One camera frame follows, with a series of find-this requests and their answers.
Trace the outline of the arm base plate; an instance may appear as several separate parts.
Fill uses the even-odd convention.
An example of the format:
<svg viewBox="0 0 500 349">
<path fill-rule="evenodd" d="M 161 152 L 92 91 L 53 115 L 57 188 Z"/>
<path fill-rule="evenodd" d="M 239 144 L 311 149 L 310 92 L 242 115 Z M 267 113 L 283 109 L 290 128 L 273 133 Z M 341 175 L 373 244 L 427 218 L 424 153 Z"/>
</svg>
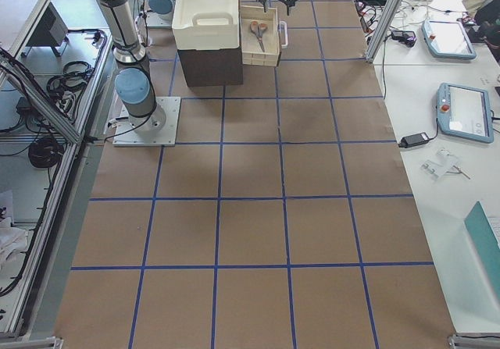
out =
<svg viewBox="0 0 500 349">
<path fill-rule="evenodd" d="M 155 147 L 174 146 L 177 139 L 178 120 L 180 115 L 180 97 L 157 97 L 156 109 L 148 121 L 140 126 L 145 120 L 132 117 L 126 106 L 119 98 L 117 103 L 121 104 L 120 117 L 126 117 L 119 121 L 116 126 L 118 135 L 112 138 L 112 144 L 117 147 Z"/>
<path fill-rule="evenodd" d="M 157 12 L 147 12 L 146 23 L 148 28 L 166 28 L 171 29 L 173 22 L 173 11 L 167 14 Z"/>
</svg>

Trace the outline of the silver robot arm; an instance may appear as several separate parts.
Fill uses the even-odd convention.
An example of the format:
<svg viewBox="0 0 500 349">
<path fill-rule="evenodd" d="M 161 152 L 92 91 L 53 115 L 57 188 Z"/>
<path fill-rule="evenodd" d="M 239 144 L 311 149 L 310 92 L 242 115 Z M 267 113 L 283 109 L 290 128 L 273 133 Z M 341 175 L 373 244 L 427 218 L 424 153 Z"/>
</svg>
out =
<svg viewBox="0 0 500 349">
<path fill-rule="evenodd" d="M 265 5 L 268 0 L 256 0 Z M 297 0 L 277 0 L 288 8 Z M 130 132 L 158 139 L 167 115 L 155 95 L 149 73 L 145 47 L 139 41 L 127 0 L 98 0 L 114 46 L 113 55 L 119 68 L 115 79 L 116 93 L 128 111 Z"/>
<path fill-rule="evenodd" d="M 174 0 L 147 0 L 148 9 L 156 13 L 160 18 L 168 19 L 173 15 Z"/>
</svg>

